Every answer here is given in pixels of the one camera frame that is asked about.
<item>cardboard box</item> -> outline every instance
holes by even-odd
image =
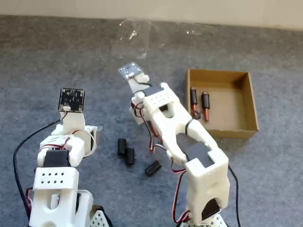
[[[216,137],[250,138],[259,131],[255,98],[248,72],[189,69],[186,109],[190,113],[190,88],[196,89],[197,111],[203,112],[201,94],[209,93],[209,121],[200,122]]]

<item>electrolytic capacitor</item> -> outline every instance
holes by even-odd
[[[202,109],[204,111],[204,120],[207,122],[207,121],[209,121],[208,110],[210,108],[208,92],[206,92],[206,91],[202,92],[201,99],[202,99]]]
[[[125,149],[125,163],[127,165],[134,164],[134,149],[133,148],[126,148]]]
[[[193,117],[197,116],[196,106],[198,104],[196,90],[194,87],[190,88],[190,107],[191,107],[191,115]]]

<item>gray carpet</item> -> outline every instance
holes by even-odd
[[[61,87],[85,88],[87,124],[104,124],[103,143],[82,161],[80,188],[94,195],[117,227],[175,226],[171,205],[177,176],[166,155],[163,168],[147,178],[152,161],[148,133],[128,112],[131,91],[117,68],[134,59],[112,54],[118,21],[44,17],[0,17],[0,219],[2,226],[26,226],[27,218],[13,175],[12,151],[35,129],[56,120]],[[188,68],[250,71],[260,132],[249,140],[216,139],[240,182],[243,227],[301,227],[303,211],[303,32],[216,26],[187,35],[180,26],[159,23],[168,40],[151,41],[138,64],[157,84],[168,82],[184,99]],[[20,151],[24,188],[34,180],[38,145],[52,129],[32,138]],[[126,168],[116,155],[117,139],[135,148],[136,163]],[[235,184],[222,212],[237,226]],[[183,182],[178,213],[185,207]]]

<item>robotic arm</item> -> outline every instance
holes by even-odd
[[[84,157],[97,148],[97,126],[86,126],[83,115],[85,91],[62,88],[59,112],[63,124],[40,143],[33,186],[31,227],[110,227],[100,206],[93,206],[87,190],[78,190]]]
[[[153,130],[163,141],[167,156],[173,163],[183,166],[188,175],[187,210],[189,221],[182,226],[226,227],[218,214],[226,208],[230,183],[227,176],[228,158],[198,120],[195,120],[180,103],[167,83],[154,87],[149,77],[134,62],[119,70],[134,93],[130,112],[138,124],[150,121]],[[176,135],[184,133],[196,140],[190,149],[200,150],[206,145],[207,161],[189,159],[177,145]]]

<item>red wire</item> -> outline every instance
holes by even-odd
[[[29,197],[29,192],[32,190],[33,188],[27,188],[26,192],[25,192],[25,197],[27,199],[27,202],[29,203],[28,207],[30,209],[30,211],[32,211],[32,207],[33,207],[33,201],[30,199]]]
[[[45,144],[42,147],[46,147],[46,146],[52,146],[52,147],[56,147],[56,148],[61,148],[60,145],[56,145],[56,144]]]
[[[176,209],[177,209],[178,194],[179,194],[179,189],[180,189],[182,176],[184,175],[185,172],[186,172],[186,170],[181,171],[181,174],[179,176],[178,184],[177,184],[176,191],[175,191],[174,202],[173,202],[173,206],[172,206],[172,219],[177,224],[182,222],[184,220],[184,218],[186,217],[187,213],[189,213],[189,210],[184,211],[181,214],[181,216],[178,218],[178,220],[176,220]]]
[[[64,148],[65,144],[67,143],[67,141],[68,141],[69,139],[70,139],[70,138],[68,137],[68,138],[65,140],[64,144],[61,146],[61,149]]]

